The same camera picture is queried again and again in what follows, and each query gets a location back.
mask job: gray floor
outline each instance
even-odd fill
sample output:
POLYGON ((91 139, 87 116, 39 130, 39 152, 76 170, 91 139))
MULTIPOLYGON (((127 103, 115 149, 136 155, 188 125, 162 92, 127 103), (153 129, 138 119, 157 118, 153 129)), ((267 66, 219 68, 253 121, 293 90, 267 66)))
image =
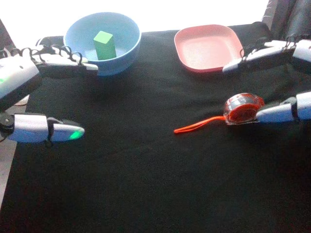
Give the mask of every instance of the gray floor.
MULTIPOLYGON (((8 113, 24 113, 26 106, 13 106, 7 110, 8 113)), ((16 149, 16 142, 4 140, 0 143, 0 208, 3 200, 3 195, 8 181, 13 156, 16 149)))

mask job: blue bowl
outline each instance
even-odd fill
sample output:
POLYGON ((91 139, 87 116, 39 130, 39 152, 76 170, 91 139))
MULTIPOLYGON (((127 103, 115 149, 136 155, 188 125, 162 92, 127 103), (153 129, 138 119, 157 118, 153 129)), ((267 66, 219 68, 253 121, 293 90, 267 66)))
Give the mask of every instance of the blue bowl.
POLYGON ((80 52, 88 62, 98 66, 99 76, 109 76, 127 69, 137 58, 141 32, 129 17, 113 12, 88 15, 76 21, 64 36, 64 44, 80 52), (98 60, 93 39, 99 31, 114 36, 116 58, 98 60))

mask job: block top face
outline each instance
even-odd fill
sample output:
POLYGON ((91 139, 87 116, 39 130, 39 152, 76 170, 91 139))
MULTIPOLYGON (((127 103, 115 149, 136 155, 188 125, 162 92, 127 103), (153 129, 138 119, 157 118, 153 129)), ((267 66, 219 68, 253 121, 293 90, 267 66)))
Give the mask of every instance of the block top face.
POLYGON ((106 32, 100 31, 96 35, 96 37, 94 38, 94 41, 107 44, 109 42, 109 40, 112 38, 112 36, 113 35, 110 34, 110 33, 106 33, 106 32))

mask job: tray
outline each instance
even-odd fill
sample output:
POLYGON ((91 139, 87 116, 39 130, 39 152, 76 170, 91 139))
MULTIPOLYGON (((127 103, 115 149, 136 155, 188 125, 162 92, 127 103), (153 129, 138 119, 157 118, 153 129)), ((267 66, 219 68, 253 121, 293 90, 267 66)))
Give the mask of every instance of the tray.
POLYGON ((198 73, 222 70, 243 49, 232 29, 216 24, 182 29, 174 42, 181 63, 198 73))

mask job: orange wrist strap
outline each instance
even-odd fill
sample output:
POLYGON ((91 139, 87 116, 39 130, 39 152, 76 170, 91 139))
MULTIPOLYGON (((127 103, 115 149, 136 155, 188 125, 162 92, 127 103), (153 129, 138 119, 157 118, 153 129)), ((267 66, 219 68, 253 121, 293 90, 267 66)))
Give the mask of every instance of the orange wrist strap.
POLYGON ((178 134, 178 133, 187 133, 187 132, 191 132, 191 131, 194 131, 204 125, 206 125, 207 123, 210 123, 211 121, 214 121, 214 120, 225 120, 225 117, 224 116, 214 116, 214 117, 211 117, 209 119, 206 119, 206 120, 202 120, 198 123, 195 123, 193 125, 189 125, 189 126, 186 126, 186 127, 183 127, 183 128, 180 128, 180 129, 176 129, 174 130, 174 133, 175 134, 178 134))

